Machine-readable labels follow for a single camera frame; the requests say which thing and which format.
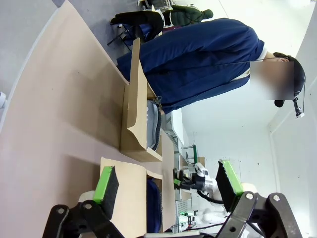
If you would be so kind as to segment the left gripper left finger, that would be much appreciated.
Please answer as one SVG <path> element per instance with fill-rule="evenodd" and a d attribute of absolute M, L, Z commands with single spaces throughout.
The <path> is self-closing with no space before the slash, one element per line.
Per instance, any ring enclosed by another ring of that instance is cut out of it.
<path fill-rule="evenodd" d="M 97 238 L 122 238 L 111 222 L 119 182 L 114 166 L 105 166 L 91 199 L 79 201 L 73 208 L 52 207 L 44 229 L 44 238 L 78 238 L 94 233 Z"/>

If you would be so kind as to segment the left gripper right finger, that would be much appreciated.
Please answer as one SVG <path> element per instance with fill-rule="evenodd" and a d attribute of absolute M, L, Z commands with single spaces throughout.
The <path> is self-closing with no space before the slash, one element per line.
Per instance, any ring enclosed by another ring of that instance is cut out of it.
<path fill-rule="evenodd" d="M 231 163 L 220 160 L 216 182 L 229 216 L 217 238 L 240 238 L 247 225 L 257 224 L 265 238 L 301 238 L 291 207 L 282 193 L 267 198 L 244 191 Z"/>

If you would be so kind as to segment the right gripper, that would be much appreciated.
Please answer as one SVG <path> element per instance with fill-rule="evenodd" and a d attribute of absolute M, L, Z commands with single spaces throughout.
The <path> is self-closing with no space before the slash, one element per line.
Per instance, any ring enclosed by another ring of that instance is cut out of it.
<path fill-rule="evenodd" d="M 197 190 L 197 173 L 184 174 L 183 170 L 173 169 L 174 189 Z"/>

